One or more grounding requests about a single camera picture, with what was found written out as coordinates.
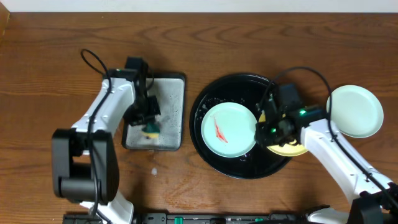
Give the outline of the yellow plate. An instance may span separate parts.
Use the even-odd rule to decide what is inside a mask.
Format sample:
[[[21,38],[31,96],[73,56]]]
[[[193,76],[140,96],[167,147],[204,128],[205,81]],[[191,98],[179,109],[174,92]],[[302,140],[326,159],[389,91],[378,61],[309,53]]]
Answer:
[[[299,143],[299,131],[294,122],[285,115],[261,115],[256,124],[255,140],[264,149],[280,156],[294,157],[308,150]]]

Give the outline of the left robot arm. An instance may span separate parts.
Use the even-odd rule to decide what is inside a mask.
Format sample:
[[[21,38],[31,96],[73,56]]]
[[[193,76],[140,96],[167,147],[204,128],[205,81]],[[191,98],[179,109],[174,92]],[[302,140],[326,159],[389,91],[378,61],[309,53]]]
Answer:
[[[131,223],[133,204],[119,188],[119,167],[113,137],[121,120],[131,126],[153,123],[160,114],[155,96],[148,96],[150,68],[129,57],[123,69],[105,69],[98,96],[70,129],[52,136],[53,191],[57,197],[89,208],[77,223]]]

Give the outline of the light blue plate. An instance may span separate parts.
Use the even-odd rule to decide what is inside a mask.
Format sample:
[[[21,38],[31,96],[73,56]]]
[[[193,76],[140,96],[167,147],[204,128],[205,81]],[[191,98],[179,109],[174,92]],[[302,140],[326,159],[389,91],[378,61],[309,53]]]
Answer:
[[[384,121],[380,101],[369,90],[357,85],[343,85],[332,91],[326,102],[331,120],[352,138],[376,134]]]
[[[211,152],[234,158],[246,154],[256,144],[256,123],[256,117],[245,106],[220,103],[204,115],[200,132]]]

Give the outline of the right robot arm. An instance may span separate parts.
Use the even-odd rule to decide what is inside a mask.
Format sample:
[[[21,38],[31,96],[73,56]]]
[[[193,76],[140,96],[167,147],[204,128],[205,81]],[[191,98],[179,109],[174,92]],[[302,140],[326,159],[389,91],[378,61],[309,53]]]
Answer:
[[[322,205],[297,223],[397,223],[397,184],[358,153],[331,121],[330,112],[305,106],[293,84],[269,85],[257,110],[258,145],[287,157],[310,152],[351,204],[349,212]]]

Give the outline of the green yellow sponge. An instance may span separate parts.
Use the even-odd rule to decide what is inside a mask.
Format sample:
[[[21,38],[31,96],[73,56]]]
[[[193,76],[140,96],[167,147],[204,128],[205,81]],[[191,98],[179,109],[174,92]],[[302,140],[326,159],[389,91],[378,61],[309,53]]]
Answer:
[[[156,122],[149,122],[141,129],[141,134],[147,139],[157,139],[160,135],[160,127]]]

